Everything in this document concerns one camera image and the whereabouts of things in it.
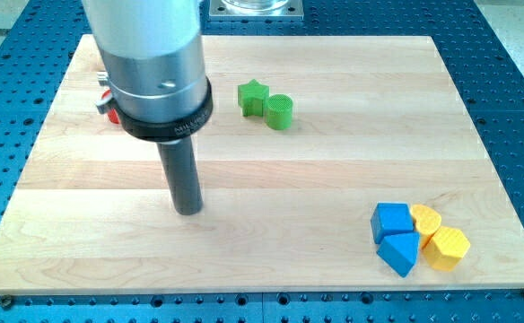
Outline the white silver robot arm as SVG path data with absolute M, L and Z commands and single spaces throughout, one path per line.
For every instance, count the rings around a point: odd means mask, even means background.
M 210 118 L 198 0 L 83 0 L 114 109 L 132 136 L 169 142 Z

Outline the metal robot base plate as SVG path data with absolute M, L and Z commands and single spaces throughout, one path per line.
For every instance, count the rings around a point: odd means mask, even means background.
M 210 0 L 209 21 L 287 21 L 304 19 L 302 0 Z

